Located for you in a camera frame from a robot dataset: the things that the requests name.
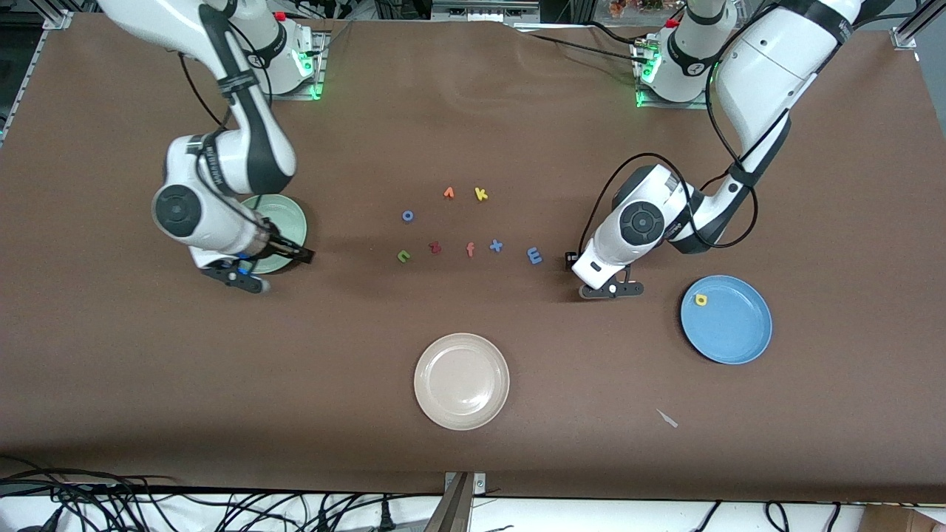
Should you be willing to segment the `pale green plate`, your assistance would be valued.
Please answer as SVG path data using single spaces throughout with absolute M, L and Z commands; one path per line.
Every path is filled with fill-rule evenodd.
M 297 245 L 304 245 L 307 238 L 307 219 L 301 206 L 294 199 L 281 194 L 252 196 L 241 202 L 247 208 L 256 210 L 261 216 L 268 218 L 279 229 L 281 235 Z M 254 275 L 267 275 L 277 272 L 290 264 L 288 257 L 272 255 L 260 259 L 256 264 L 240 262 L 240 268 L 249 270 Z

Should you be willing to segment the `beige plate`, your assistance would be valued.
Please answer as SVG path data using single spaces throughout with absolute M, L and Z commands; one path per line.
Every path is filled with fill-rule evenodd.
M 417 360 L 413 392 L 430 421 L 456 432 L 486 426 L 503 410 L 511 374 L 492 341 L 457 332 L 433 341 Z

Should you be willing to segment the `blue plate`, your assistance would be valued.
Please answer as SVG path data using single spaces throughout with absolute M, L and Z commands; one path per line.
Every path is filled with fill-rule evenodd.
M 695 294 L 707 305 L 695 305 Z M 742 279 L 714 275 L 696 280 L 684 293 L 680 323 L 690 346 L 706 359 L 726 366 L 756 360 L 769 347 L 773 320 L 766 299 Z

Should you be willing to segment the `brown table cover sheet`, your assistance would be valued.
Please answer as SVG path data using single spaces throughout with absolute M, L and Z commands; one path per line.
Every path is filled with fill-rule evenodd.
M 316 256 L 249 294 L 152 221 L 169 142 L 213 127 L 176 55 L 103 15 L 50 34 L 0 148 L 0 454 L 199 487 L 430 493 L 482 471 L 503 496 L 946 502 L 946 140 L 886 34 L 856 33 L 794 106 L 749 238 L 660 246 L 634 299 L 581 299 L 564 267 L 602 186 L 641 152 L 693 185 L 729 155 L 703 112 L 636 107 L 615 58 L 355 21 L 322 99 L 273 111 Z M 683 333 L 714 275 L 771 311 L 747 364 Z M 511 385 L 456 432 L 413 377 L 464 332 Z

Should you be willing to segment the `cardboard box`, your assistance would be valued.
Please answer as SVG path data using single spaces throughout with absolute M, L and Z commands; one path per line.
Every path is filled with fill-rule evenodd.
M 933 518 L 908 506 L 868 505 L 856 532 L 946 532 L 946 518 Z

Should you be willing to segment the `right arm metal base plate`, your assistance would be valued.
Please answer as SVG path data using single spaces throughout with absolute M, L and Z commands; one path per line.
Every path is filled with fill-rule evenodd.
M 274 100 L 320 100 L 330 41 L 330 33 L 298 27 L 265 68 L 259 58 L 249 56 L 264 94 Z

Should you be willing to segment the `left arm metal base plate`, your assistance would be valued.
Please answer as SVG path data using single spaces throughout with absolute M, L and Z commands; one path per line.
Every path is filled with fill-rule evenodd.
M 636 107 L 705 110 L 706 64 L 680 64 L 666 45 L 653 39 L 639 39 L 630 45 L 634 66 Z

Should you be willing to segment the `silver metal rail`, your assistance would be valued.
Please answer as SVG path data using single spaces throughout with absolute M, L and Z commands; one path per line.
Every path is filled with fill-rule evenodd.
M 432 21 L 499 21 L 539 24 L 538 0 L 432 0 Z

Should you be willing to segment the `metal table leg bracket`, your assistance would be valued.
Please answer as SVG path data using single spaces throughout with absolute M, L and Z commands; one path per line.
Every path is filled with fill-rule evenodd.
M 484 472 L 446 472 L 445 492 L 423 532 L 469 532 L 473 499 L 484 494 Z

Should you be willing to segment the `aluminium frame profile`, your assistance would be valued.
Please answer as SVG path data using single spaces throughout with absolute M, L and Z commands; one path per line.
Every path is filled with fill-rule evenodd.
M 914 50 L 916 37 L 946 11 L 946 0 L 922 0 L 911 15 L 890 30 L 895 50 Z
M 34 11 L 0 10 L 0 147 L 13 127 L 51 33 L 68 28 L 73 13 L 53 0 L 28 0 Z

